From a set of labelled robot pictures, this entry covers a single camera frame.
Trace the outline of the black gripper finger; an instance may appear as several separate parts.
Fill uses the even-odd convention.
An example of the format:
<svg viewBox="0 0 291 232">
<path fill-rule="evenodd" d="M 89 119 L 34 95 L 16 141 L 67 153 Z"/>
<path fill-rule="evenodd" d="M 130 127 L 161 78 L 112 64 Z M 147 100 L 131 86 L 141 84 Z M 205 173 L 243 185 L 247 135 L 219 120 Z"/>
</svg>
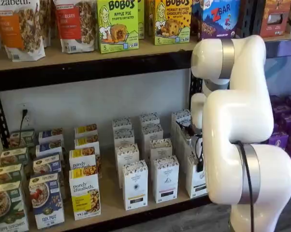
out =
<svg viewBox="0 0 291 232">
<path fill-rule="evenodd" d="M 198 158 L 197 158 L 197 165 L 196 165 L 196 171 L 202 172 L 204 170 L 204 159 L 203 159 L 203 154 L 201 154 Z"/>
</svg>

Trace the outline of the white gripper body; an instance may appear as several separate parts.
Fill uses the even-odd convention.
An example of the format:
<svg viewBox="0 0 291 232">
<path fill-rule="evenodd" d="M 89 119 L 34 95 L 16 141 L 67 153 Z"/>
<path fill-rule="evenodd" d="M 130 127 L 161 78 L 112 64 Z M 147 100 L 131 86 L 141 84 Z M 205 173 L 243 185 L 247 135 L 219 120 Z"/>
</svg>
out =
<svg viewBox="0 0 291 232">
<path fill-rule="evenodd" d="M 195 157 L 199 157 L 203 154 L 203 137 L 202 135 L 188 135 L 187 136 L 187 155 L 194 155 Z"/>
</svg>

